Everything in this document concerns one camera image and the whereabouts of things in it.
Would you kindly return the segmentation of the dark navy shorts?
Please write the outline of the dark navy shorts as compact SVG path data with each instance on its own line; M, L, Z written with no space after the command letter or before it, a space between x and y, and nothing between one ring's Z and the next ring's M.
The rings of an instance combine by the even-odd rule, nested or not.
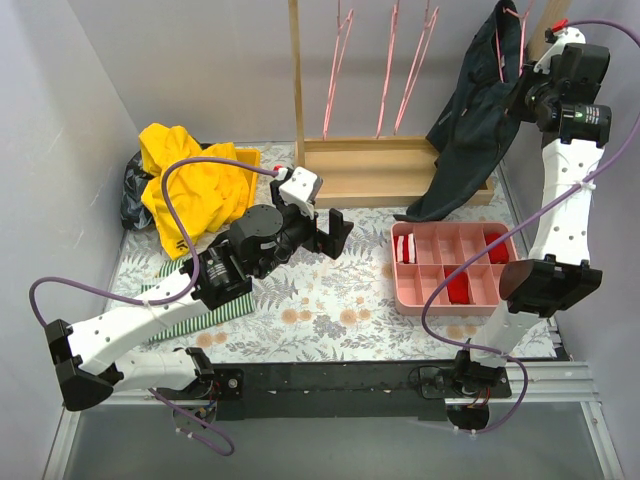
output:
M464 55L456 88L426 140L438 152L436 173L426 193L398 221L440 221L463 206L484 185L515 139L520 121L505 113L515 88L498 78L494 10L474 35Z

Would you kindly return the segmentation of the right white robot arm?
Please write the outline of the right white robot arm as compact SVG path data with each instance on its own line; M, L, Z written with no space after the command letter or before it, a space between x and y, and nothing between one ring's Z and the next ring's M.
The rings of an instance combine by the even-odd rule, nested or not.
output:
M609 141L612 113L595 102L610 62L607 48L557 43L525 66L506 101L508 114L542 133L544 189L534 245L502 269L500 302L455 358L454 389L475 397L503 379L506 354L539 319L575 305L602 281L591 267L587 229L595 171Z

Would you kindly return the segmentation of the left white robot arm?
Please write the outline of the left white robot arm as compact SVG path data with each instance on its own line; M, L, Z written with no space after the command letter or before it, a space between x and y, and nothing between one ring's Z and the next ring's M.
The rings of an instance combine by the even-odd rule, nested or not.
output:
M92 408L114 392L167 389L193 400L226 397L231 372L216 372L200 348L170 353L138 352L136 346L182 321L213 311L252 291L289 261L299 247L337 259L354 225L340 211L329 212L329 229L317 227L294 205L250 208L209 247L142 293L134 306L118 307L69 324L45 328L64 405Z

